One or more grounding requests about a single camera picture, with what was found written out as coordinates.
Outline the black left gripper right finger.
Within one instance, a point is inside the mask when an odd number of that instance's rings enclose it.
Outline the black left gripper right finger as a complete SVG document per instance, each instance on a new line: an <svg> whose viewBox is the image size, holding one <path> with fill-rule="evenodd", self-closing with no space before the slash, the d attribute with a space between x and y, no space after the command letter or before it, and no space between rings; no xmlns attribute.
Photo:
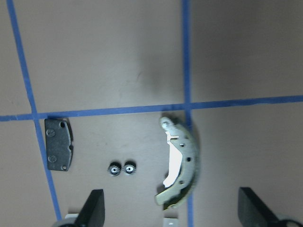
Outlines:
<svg viewBox="0 0 303 227"><path fill-rule="evenodd" d="M243 227L284 226L284 222L249 187L238 190L238 218Z"/></svg>

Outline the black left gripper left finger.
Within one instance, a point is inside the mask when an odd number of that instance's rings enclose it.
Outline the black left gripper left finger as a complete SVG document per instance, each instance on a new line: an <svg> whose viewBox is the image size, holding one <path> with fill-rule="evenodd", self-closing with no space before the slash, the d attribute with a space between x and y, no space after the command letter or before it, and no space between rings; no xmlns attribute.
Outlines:
<svg viewBox="0 0 303 227"><path fill-rule="evenodd" d="M103 189L92 190L74 225L76 227L102 227L105 223Z"/></svg>

